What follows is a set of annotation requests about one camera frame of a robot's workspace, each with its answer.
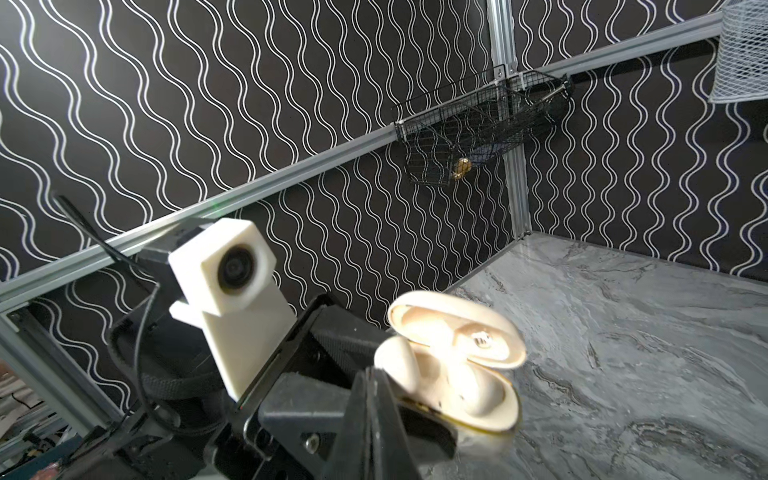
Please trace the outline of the cream earbud charging case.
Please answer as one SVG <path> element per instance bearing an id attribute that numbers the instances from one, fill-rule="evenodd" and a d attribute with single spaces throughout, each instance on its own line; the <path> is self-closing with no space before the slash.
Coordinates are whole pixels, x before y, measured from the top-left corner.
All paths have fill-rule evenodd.
<path id="1" fill-rule="evenodd" d="M 397 394 L 455 422 L 506 432 L 520 419 L 520 401 L 502 371 L 522 366 L 527 347 L 512 321 L 456 296 L 411 291 L 387 310 L 395 334 L 383 341 L 374 366 Z"/>

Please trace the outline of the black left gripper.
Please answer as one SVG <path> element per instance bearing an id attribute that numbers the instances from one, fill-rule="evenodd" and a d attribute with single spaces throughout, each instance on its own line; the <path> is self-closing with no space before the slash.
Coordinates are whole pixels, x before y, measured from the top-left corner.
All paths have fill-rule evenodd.
<path id="1" fill-rule="evenodd" d="M 227 479 L 324 479 L 358 372 L 391 332 L 316 297 L 205 447 L 206 463 Z M 395 396 L 419 470 L 451 460 L 457 432 L 435 414 Z"/>

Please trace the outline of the small brass object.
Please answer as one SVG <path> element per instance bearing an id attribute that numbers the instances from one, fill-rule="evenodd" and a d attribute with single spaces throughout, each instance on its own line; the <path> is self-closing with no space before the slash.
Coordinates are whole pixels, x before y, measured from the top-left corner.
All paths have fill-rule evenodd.
<path id="1" fill-rule="evenodd" d="M 451 179 L 454 181 L 458 181 L 464 178 L 472 170 L 472 168 L 473 168 L 473 164 L 468 158 L 458 159 L 454 164 L 454 167 L 451 173 Z"/>

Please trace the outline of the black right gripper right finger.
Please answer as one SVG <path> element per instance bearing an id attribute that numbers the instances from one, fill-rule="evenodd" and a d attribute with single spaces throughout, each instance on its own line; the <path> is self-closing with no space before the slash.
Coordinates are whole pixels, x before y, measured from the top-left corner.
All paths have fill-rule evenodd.
<path id="1" fill-rule="evenodd" d="M 420 479 L 387 374 L 371 371 L 371 472 L 374 479 Z"/>

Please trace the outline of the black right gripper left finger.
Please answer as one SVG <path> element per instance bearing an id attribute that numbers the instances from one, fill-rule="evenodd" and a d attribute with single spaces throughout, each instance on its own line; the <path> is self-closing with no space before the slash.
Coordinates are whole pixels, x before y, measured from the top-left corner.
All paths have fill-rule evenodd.
<path id="1" fill-rule="evenodd" d="M 372 369 L 355 376 L 342 425 L 323 470 L 324 479 L 363 480 L 371 478 L 371 419 L 368 412 L 369 381 Z"/>

